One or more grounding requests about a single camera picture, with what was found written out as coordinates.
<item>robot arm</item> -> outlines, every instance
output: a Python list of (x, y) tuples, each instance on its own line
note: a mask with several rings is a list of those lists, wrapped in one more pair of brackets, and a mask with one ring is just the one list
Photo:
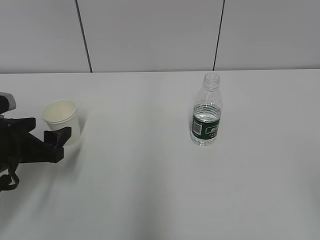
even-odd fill
[(9, 93), (0, 92), (0, 192), (15, 189), (19, 184), (16, 170), (24, 163), (57, 163), (64, 158), (64, 144), (71, 137), (71, 127), (44, 131), (42, 142), (29, 132), (35, 129), (36, 119), (6, 119), (1, 114), (16, 108)]

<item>bottle neck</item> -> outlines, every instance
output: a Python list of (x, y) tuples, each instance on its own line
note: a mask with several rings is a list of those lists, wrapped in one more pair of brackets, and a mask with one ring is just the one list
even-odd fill
[(219, 90), (219, 85), (218, 86), (211, 86), (211, 87), (208, 87), (206, 85), (203, 85), (203, 88), (208, 91), (208, 92), (215, 92), (215, 91), (218, 91)]

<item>water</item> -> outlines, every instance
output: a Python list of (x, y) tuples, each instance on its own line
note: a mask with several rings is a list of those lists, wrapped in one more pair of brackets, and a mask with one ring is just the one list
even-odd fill
[[(220, 119), (221, 110), (213, 104), (197, 104), (193, 108), (193, 116), (202, 123), (213, 123)], [(190, 131), (192, 141), (199, 146), (209, 146), (214, 143), (217, 137), (204, 140), (196, 137)]]

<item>plastic water bottle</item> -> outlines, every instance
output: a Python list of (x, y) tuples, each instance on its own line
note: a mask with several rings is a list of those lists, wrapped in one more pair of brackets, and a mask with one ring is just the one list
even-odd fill
[(199, 146), (209, 146), (217, 138), (222, 111), (219, 86), (219, 75), (207, 73), (204, 77), (203, 87), (193, 105), (190, 135), (192, 141)]

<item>white wall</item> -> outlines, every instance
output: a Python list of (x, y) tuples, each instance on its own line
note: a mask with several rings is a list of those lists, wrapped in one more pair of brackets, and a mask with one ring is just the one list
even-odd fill
[[(94, 72), (210, 71), (223, 0), (78, 0)], [(319, 0), (226, 0), (216, 70), (320, 68)], [(2, 0), (0, 73), (89, 72), (75, 0)]]
[(74, 0), (2, 0), (0, 73), (89, 72)]
[(223, 0), (78, 0), (94, 72), (212, 70)]
[(319, 0), (226, 0), (216, 70), (320, 68)]

